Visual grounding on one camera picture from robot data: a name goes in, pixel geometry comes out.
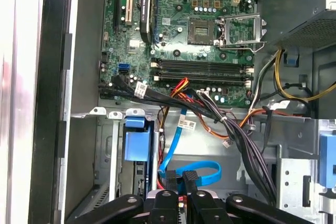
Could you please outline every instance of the cable tie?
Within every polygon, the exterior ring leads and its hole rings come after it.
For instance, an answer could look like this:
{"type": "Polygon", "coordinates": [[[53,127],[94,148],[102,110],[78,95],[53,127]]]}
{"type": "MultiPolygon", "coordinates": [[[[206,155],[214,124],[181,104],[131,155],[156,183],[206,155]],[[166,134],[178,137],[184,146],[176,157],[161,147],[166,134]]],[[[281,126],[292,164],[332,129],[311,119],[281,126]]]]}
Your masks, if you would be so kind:
{"type": "Polygon", "coordinates": [[[219,121],[220,121],[220,122],[223,122],[224,120],[227,120],[227,117],[226,117],[226,116],[223,116],[219,121]]]}

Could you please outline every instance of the green circuit board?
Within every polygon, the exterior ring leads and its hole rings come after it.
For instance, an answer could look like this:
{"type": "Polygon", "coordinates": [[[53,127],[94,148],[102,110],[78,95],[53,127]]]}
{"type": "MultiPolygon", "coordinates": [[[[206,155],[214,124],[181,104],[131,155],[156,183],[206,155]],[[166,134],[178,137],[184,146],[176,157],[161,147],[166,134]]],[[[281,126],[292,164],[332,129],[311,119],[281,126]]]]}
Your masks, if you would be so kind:
{"type": "MultiPolygon", "coordinates": [[[[216,39],[216,19],[222,16],[240,15],[255,12],[254,0],[240,0],[239,4],[232,4],[233,0],[153,0],[152,22],[153,41],[143,42],[140,35],[140,5],[141,0],[133,0],[132,20],[118,24],[116,31],[114,17],[116,0],[106,0],[102,41],[102,62],[100,81],[109,83],[111,77],[119,74],[118,64],[129,64],[130,69],[125,80],[135,87],[137,81],[146,81],[154,90],[169,94],[171,87],[178,80],[166,82],[155,81],[152,58],[162,60],[178,60],[195,62],[193,71],[202,71],[200,63],[233,63],[240,66],[253,66],[253,53],[249,50],[221,51],[214,46],[216,39]]],[[[120,6],[128,4],[127,0],[120,0],[120,6]]],[[[120,18],[125,13],[120,11],[120,18]]],[[[253,22],[232,23],[230,35],[233,41],[248,40],[253,34],[253,22]]],[[[216,99],[219,105],[247,107],[246,93],[249,87],[235,86],[203,81],[193,83],[190,87],[196,90],[209,90],[209,95],[216,99]]],[[[105,97],[106,99],[121,99],[120,97],[105,97]]]]}

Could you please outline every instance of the cable label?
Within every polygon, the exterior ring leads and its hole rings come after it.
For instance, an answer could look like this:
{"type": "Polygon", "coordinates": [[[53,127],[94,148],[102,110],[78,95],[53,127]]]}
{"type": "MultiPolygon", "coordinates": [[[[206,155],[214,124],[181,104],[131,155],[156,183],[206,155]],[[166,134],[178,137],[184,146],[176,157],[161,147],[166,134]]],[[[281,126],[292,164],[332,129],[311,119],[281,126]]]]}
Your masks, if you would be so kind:
{"type": "Polygon", "coordinates": [[[148,85],[143,84],[142,82],[138,81],[135,87],[134,96],[139,97],[140,99],[143,99],[146,93],[147,86],[148,85]]]}
{"type": "Polygon", "coordinates": [[[270,110],[277,110],[277,109],[286,109],[290,101],[281,101],[279,103],[275,103],[271,106],[270,110]]]}
{"type": "Polygon", "coordinates": [[[229,148],[231,145],[233,145],[233,141],[232,140],[224,140],[223,145],[225,146],[225,148],[229,148]]]}
{"type": "Polygon", "coordinates": [[[192,131],[194,131],[195,128],[196,128],[196,122],[185,120],[185,119],[182,119],[182,118],[180,118],[180,120],[178,122],[179,123],[178,123],[177,127],[181,127],[181,128],[184,128],[184,129],[187,129],[187,130],[192,130],[192,131]]]}

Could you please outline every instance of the blue plastic tab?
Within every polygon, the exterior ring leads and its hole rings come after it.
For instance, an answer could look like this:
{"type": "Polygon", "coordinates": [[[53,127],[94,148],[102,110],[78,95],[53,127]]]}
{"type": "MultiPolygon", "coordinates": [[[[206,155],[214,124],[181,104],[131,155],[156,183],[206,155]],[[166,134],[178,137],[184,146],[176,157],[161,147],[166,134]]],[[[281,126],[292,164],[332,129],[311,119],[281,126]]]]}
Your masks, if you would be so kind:
{"type": "Polygon", "coordinates": [[[135,116],[128,116],[125,118],[125,126],[129,128],[144,128],[145,118],[136,118],[135,116]]]}
{"type": "Polygon", "coordinates": [[[125,160],[144,161],[149,159],[151,127],[146,132],[126,132],[125,160]]]}
{"type": "Polygon", "coordinates": [[[336,136],[320,136],[320,184],[326,188],[336,186],[336,136]]]}

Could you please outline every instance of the blue sata port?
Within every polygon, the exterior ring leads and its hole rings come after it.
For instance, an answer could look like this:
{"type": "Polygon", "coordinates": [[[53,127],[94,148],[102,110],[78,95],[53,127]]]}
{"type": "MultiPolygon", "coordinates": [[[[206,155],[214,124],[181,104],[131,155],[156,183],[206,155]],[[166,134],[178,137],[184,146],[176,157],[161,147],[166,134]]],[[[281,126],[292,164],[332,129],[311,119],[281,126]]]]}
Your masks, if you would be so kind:
{"type": "Polygon", "coordinates": [[[120,73],[128,73],[130,71],[131,65],[128,63],[119,63],[118,64],[118,71],[120,73]]]}

